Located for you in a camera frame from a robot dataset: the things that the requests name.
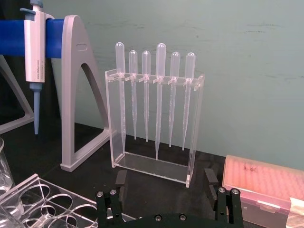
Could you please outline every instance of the pipette tip box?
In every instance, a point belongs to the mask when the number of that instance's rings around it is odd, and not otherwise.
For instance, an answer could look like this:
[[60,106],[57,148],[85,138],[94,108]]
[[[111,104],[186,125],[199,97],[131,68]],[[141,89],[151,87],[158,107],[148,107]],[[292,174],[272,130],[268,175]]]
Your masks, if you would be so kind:
[[304,200],[304,171],[228,155],[223,187],[241,191],[245,221],[285,228],[290,197]]

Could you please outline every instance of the acrylic base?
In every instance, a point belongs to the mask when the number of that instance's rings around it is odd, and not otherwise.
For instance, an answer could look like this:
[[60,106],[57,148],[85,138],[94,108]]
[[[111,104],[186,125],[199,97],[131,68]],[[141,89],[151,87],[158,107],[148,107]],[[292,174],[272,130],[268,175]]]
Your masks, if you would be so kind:
[[154,158],[125,152],[115,165],[171,181],[184,184],[187,182],[188,167],[168,161],[155,160]]

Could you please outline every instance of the micropipette stand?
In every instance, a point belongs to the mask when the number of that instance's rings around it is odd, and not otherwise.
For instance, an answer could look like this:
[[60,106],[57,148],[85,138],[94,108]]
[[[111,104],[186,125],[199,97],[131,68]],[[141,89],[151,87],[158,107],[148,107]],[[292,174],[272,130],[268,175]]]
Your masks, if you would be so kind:
[[[126,80],[131,76],[130,73],[124,73],[124,77],[119,77],[118,72],[116,69],[106,71],[105,72],[105,85],[106,85],[106,93],[107,93],[107,108],[108,108],[108,120],[109,120],[109,131],[112,132],[110,134],[110,147],[111,147],[111,160],[112,160],[112,167],[123,167],[134,171],[143,172],[146,174],[150,174],[157,177],[162,177],[165,179],[169,179],[172,181],[180,182],[186,184],[186,187],[188,188],[190,185],[190,181],[193,175],[193,168],[194,168],[194,162],[195,162],[195,153],[196,153],[196,145],[197,145],[197,139],[199,134],[199,124],[200,124],[200,113],[201,113],[201,107],[202,107],[202,95],[203,95],[203,85],[204,85],[204,75],[201,75],[198,78],[194,78],[191,81],[189,81],[185,77],[176,77],[174,80],[172,80],[171,76],[163,76],[161,80],[159,80],[159,77],[156,75],[149,75],[147,77],[146,70],[142,74],[136,74],[136,76],[133,78],[134,82],[137,83],[137,88],[142,87],[143,90],[139,89],[137,92],[141,93],[144,92],[144,85],[145,83],[153,85],[160,84],[163,86],[164,89],[170,89],[171,84],[174,83],[174,86],[177,87],[176,95],[178,99],[181,99],[181,96],[185,96],[185,89],[186,84],[192,90],[191,97],[190,97],[190,112],[189,119],[190,124],[188,126],[187,131],[187,144],[189,148],[189,158],[188,158],[188,165],[181,165],[173,162],[168,162],[162,160],[162,157],[156,158],[152,154],[151,157],[142,156],[139,154],[131,153],[128,151],[125,151],[125,145],[123,145],[122,140],[122,131],[125,129],[122,129],[121,123],[126,120],[126,116],[121,116],[121,110],[124,110],[124,106],[122,107],[122,104],[120,103],[120,97],[122,92],[128,93],[128,91],[122,91],[120,88],[120,82],[123,81],[125,84],[131,83],[130,80]],[[151,97],[156,98],[157,94],[155,90],[150,91],[150,99]],[[169,100],[163,100],[162,105],[168,104]],[[137,111],[138,111],[138,120],[142,119],[142,124],[145,121],[145,105],[137,105]],[[182,109],[184,106],[183,102],[178,102],[175,104],[177,108]],[[168,118],[168,115],[163,115],[161,127],[160,130],[168,129],[168,121],[166,120]],[[174,125],[179,126],[179,128],[182,128],[182,116],[175,115],[174,118]],[[155,139],[155,135],[153,134],[153,131],[155,128],[152,128],[150,133],[150,140]],[[182,144],[182,134],[181,133],[175,133],[173,131],[172,135],[172,143],[178,146],[181,146]]]
[[[0,33],[0,55],[24,56],[24,21],[0,21],[0,31],[9,31]],[[79,16],[70,15],[64,19],[48,19],[46,21],[45,47],[46,57],[62,59],[61,168],[66,171],[73,171],[109,140],[106,94],[98,73],[88,34]],[[74,125],[76,85],[80,68],[83,69],[92,88],[100,115],[104,121],[104,130],[76,152],[74,147]]]
[[0,55],[0,72],[3,75],[4,79],[7,81],[7,83],[9,84],[9,86],[11,87],[12,91],[14,92],[16,98],[20,103],[20,106],[22,107],[25,113],[22,118],[0,125],[0,134],[3,134],[5,132],[8,132],[10,130],[26,125],[30,122],[33,122],[34,112],[30,107],[26,97],[24,96],[18,82],[16,81],[3,55]]

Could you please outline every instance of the plastic dropper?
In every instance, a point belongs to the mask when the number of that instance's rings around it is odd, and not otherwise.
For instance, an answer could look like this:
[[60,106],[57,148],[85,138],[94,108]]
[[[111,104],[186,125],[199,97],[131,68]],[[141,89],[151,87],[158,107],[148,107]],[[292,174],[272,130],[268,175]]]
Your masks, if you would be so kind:
[[190,84],[194,78],[195,69],[195,54],[190,52],[186,56],[186,66],[185,66],[185,78],[186,78],[186,90],[185,90],[185,104],[184,104],[184,117],[182,120],[182,150],[185,150],[185,140],[188,127],[188,117],[189,117],[189,105],[190,105],[190,95],[191,87]]
[[149,122],[149,77],[151,75],[151,54],[149,51],[142,53],[142,74],[144,76],[143,82],[143,115],[144,127],[146,130],[146,142],[148,141],[148,122]]
[[116,71],[119,76],[119,90],[120,90],[120,119],[121,119],[121,131],[123,141],[123,152],[125,148],[125,106],[124,106],[124,78],[125,75],[125,61],[124,61],[124,44],[118,42],[115,45],[116,52]]
[[160,43],[156,48],[156,77],[157,77],[157,108],[156,108],[156,134],[155,134],[155,152],[158,160],[158,148],[161,138],[162,123],[162,80],[165,77],[166,66],[166,45]]
[[136,96],[136,75],[137,75],[137,52],[132,50],[129,52],[129,73],[131,76],[132,86],[132,117],[134,128],[134,139],[136,139],[136,123],[137,123],[137,96]]
[[174,122],[174,108],[175,108],[175,95],[176,95],[176,80],[180,73],[180,54],[176,51],[171,55],[170,77],[170,108],[169,108],[169,147],[171,147],[173,122]]

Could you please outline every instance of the green wall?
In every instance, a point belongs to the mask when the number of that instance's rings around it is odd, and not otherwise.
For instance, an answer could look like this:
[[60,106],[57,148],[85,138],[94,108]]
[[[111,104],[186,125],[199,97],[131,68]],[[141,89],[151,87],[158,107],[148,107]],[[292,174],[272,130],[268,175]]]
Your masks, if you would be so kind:
[[[57,18],[82,18],[102,78],[115,68],[118,41],[126,51],[150,50],[152,73],[160,42],[167,45],[167,74],[173,51],[183,57],[196,53],[195,77],[206,74],[198,150],[303,169],[303,1],[44,0],[44,6]],[[53,68],[60,88],[60,60],[53,61]],[[76,121],[103,126],[83,76]],[[143,124],[137,131],[144,137]],[[153,139],[155,132],[150,133]]]

